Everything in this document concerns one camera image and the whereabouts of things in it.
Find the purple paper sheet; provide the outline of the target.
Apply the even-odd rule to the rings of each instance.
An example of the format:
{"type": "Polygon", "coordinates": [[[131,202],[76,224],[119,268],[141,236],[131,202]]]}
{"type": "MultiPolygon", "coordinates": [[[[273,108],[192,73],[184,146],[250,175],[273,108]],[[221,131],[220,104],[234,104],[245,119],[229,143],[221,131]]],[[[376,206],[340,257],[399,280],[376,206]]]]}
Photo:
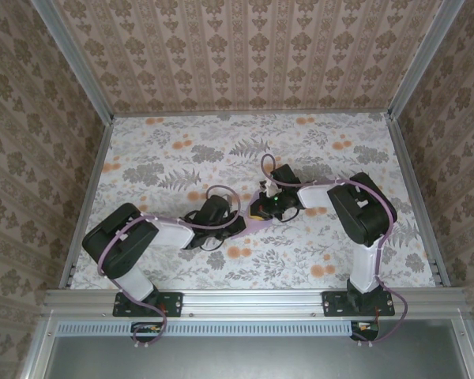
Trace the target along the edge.
{"type": "Polygon", "coordinates": [[[244,235],[252,235],[262,229],[266,229],[270,227],[273,224],[273,220],[262,220],[258,218],[253,218],[250,215],[250,208],[251,205],[259,198],[259,193],[261,191],[258,190],[254,193],[252,198],[249,201],[249,204],[246,207],[246,210],[242,213],[244,222],[245,222],[245,228],[244,230],[240,233],[240,236],[244,235]]]}

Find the floral patterned table cover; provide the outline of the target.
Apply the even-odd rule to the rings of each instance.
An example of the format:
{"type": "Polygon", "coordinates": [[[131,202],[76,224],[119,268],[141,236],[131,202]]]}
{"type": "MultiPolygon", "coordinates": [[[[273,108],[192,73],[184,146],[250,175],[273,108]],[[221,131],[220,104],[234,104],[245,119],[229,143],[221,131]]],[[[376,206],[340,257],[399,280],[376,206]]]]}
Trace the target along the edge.
{"type": "MultiPolygon", "coordinates": [[[[288,164],[302,182],[367,173],[397,210],[380,276],[391,287],[435,281],[391,141],[385,114],[264,114],[118,118],[89,227],[120,205],[180,217],[207,193],[246,207],[265,173],[288,164]]],[[[164,289],[343,287],[353,243],[330,206],[290,211],[283,222],[218,249],[152,247],[140,269],[164,289]]]]}

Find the small connector circuit board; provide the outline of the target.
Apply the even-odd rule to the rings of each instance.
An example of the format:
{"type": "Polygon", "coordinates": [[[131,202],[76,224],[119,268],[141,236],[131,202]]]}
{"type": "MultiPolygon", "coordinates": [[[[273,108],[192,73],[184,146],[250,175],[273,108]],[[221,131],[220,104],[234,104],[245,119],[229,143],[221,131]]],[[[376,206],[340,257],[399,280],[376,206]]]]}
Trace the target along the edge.
{"type": "Polygon", "coordinates": [[[135,336],[157,336],[163,330],[164,323],[161,321],[137,322],[130,327],[130,332],[135,336]]]}
{"type": "Polygon", "coordinates": [[[378,338],[379,323],[377,321],[352,321],[351,339],[354,341],[375,341],[378,338]]]}

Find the grey metal panel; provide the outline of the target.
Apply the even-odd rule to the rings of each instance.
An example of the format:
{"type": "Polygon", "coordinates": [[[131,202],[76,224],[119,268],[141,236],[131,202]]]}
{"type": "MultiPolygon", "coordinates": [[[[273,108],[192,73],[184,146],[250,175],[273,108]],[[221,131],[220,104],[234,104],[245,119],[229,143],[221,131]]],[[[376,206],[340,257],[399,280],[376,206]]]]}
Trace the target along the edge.
{"type": "Polygon", "coordinates": [[[403,332],[373,347],[342,337],[122,337],[55,342],[45,379],[468,379],[450,333],[403,332]]]}

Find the wide aluminium base rail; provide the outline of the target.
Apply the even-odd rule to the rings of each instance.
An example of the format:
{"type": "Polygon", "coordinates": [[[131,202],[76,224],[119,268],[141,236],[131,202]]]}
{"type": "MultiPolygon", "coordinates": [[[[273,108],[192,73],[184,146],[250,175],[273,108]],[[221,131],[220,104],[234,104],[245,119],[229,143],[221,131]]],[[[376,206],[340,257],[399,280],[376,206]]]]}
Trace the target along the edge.
{"type": "MultiPolygon", "coordinates": [[[[183,320],[318,320],[325,317],[324,289],[183,290],[183,320]]],[[[41,317],[67,320],[112,318],[116,290],[50,290],[41,317]]],[[[469,319],[470,307],[455,287],[398,288],[407,304],[407,320],[469,319]]]]}

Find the thin aluminium table end rail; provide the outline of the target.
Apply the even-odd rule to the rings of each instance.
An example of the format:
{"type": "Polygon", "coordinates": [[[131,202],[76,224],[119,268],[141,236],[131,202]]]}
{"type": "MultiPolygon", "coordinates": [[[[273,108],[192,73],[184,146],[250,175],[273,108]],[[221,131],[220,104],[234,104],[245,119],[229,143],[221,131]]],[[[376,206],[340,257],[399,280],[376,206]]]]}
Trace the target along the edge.
{"type": "Polygon", "coordinates": [[[388,114],[385,108],[375,109],[300,109],[300,110],[233,110],[233,111],[164,111],[149,113],[115,113],[113,118],[145,118],[145,117],[189,117],[189,116],[232,116],[232,115],[264,115],[264,114],[388,114]]]}

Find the aluminium table side rail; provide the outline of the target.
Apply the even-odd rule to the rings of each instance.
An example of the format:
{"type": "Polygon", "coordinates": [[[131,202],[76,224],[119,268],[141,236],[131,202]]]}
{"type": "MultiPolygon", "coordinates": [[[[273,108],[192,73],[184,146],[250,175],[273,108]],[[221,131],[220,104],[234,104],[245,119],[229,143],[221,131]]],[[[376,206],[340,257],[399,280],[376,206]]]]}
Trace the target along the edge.
{"type": "Polygon", "coordinates": [[[441,251],[431,221],[424,203],[419,184],[410,160],[404,138],[402,136],[398,121],[388,113],[385,113],[386,124],[389,135],[393,142],[397,162],[401,168],[404,184],[408,192],[408,198],[411,201],[412,211],[419,228],[423,247],[431,267],[432,276],[437,287],[451,287],[450,278],[444,264],[441,251]]]}
{"type": "Polygon", "coordinates": [[[98,183],[105,163],[107,150],[110,145],[111,136],[113,133],[113,121],[104,127],[102,140],[98,152],[96,154],[95,163],[88,181],[88,188],[86,190],[85,198],[83,200],[81,211],[78,216],[77,224],[74,229],[73,237],[66,256],[66,263],[64,265],[61,279],[59,281],[58,289],[65,290],[70,287],[72,283],[73,274],[77,265],[79,254],[82,250],[82,240],[85,236],[88,220],[91,215],[92,205],[95,199],[98,183]]]}

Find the aluminium corner post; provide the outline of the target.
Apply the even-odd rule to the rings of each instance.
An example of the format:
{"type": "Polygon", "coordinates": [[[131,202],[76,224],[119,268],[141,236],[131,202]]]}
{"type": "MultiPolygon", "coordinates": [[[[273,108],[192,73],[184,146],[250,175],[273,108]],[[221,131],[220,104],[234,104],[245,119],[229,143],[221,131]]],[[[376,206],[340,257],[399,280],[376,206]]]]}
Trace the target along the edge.
{"type": "Polygon", "coordinates": [[[388,113],[391,119],[397,119],[404,110],[464,2],[465,0],[442,1],[389,105],[388,113]]]}
{"type": "Polygon", "coordinates": [[[86,62],[83,52],[63,22],[60,12],[57,11],[53,0],[32,0],[32,4],[84,89],[96,113],[104,125],[109,126],[112,123],[114,112],[111,110],[96,76],[86,62]]]}

